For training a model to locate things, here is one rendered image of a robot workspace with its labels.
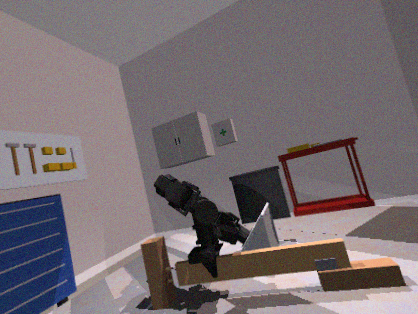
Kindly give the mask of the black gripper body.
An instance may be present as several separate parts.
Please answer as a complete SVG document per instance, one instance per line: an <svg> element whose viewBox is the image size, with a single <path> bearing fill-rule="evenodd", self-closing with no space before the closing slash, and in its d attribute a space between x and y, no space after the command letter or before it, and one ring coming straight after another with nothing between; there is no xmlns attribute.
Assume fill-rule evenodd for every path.
<svg viewBox="0 0 418 314"><path fill-rule="evenodd" d="M192 228L193 230L196 230L197 234L196 246L201 246L194 247L194 249L190 252L188 255L189 264L205 263L214 260L216 256L215 247L218 247L219 245L219 242L213 242L213 227L215 226L215 223L216 220L209 225L204 225L198 221L194 221Z"/></svg>

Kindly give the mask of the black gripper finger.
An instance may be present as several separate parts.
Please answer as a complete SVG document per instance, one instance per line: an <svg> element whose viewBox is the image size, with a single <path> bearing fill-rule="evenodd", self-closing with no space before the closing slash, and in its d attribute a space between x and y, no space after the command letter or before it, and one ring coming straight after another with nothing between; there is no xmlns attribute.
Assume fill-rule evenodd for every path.
<svg viewBox="0 0 418 314"><path fill-rule="evenodd" d="M205 268L209 271L209 273L213 276L213 278L218 277L216 257L219 254L219 252L220 251L216 251L216 256L213 261L202 263L205 266Z"/></svg>
<svg viewBox="0 0 418 314"><path fill-rule="evenodd" d="M215 247L216 251L220 251L223 246L223 242L219 243L218 247Z"/></svg>

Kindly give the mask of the long wooden plank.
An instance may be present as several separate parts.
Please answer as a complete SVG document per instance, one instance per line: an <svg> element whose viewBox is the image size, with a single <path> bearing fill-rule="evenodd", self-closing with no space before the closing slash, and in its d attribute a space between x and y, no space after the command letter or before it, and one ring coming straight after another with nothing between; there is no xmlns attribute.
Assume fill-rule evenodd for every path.
<svg viewBox="0 0 418 314"><path fill-rule="evenodd" d="M268 249L220 255L216 257L217 278L202 263L189 260L175 264L179 287L207 282L249 277L266 277L317 271L315 260L335 258L338 268L351 268L344 241L341 238Z"/></svg>

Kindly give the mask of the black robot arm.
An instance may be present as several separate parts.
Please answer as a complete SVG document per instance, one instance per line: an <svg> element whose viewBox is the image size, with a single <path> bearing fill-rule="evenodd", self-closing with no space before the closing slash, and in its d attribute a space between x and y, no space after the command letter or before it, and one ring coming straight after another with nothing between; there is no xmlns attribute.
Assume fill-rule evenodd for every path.
<svg viewBox="0 0 418 314"><path fill-rule="evenodd" d="M156 187L156 193L164 197L169 202L168 204L178 212L184 216L191 212L193 221L209 225L216 220L213 227L214 243L221 240L229 242L230 245L236 245L238 240L243 244L242 247L244 246L252 228L248 230L240 225L238 223L240 218L233 213L218 210L213 202L200 195L201 191L194 184L188 181L180 182L170 174L161 174L155 181L154 187Z"/></svg>

